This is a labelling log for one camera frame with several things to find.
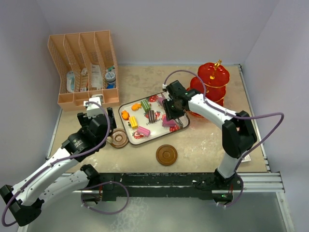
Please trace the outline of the metal serving tongs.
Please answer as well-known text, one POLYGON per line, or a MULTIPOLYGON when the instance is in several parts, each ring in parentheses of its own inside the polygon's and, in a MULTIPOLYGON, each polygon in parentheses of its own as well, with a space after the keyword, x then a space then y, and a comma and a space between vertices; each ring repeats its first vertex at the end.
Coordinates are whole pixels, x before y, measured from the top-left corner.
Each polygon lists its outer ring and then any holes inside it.
POLYGON ((183 122, 181 121, 181 117, 184 116, 184 112, 175 107, 174 101, 165 99, 163 100, 163 109, 166 114, 166 121, 174 120, 176 122, 176 126, 180 129, 183 128, 183 122))

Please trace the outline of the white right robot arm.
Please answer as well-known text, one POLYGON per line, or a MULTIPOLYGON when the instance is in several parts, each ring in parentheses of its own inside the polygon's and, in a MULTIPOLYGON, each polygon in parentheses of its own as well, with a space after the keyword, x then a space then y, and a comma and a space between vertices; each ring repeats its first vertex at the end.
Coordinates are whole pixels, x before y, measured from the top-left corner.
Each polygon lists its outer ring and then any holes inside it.
POLYGON ((257 142, 249 114, 223 108, 195 89, 186 90, 179 81, 169 85, 163 84, 162 88, 169 94, 169 98, 163 100, 168 121, 176 120, 184 116, 186 111, 191 111, 206 118, 221 130, 225 154, 214 172, 214 182, 218 188, 226 189, 236 175, 241 156, 257 142))

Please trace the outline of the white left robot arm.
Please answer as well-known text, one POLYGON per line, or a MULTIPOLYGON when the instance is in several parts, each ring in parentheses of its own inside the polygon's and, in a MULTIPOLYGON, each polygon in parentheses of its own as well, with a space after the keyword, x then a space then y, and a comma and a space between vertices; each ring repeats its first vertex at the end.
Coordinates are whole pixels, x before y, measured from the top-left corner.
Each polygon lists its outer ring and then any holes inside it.
POLYGON ((78 113, 81 128, 71 134, 46 163, 19 183, 1 187, 0 195, 6 203, 1 216, 4 227, 26 226, 56 199, 75 190, 98 187, 100 174, 91 164, 58 180, 68 169, 106 145, 106 139, 115 129, 114 116, 111 109, 100 107, 98 111, 96 116, 78 113))

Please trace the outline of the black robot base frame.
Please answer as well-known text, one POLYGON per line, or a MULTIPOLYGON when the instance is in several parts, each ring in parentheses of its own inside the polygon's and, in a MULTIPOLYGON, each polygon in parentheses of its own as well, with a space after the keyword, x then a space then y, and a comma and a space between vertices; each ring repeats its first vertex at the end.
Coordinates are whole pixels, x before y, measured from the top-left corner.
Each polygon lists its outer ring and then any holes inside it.
POLYGON ((90 179, 88 187, 99 189, 103 201, 118 197, 198 198, 231 202, 232 191, 242 190, 243 181, 235 175, 228 184, 217 185, 214 173, 99 173, 92 165, 80 168, 90 179))

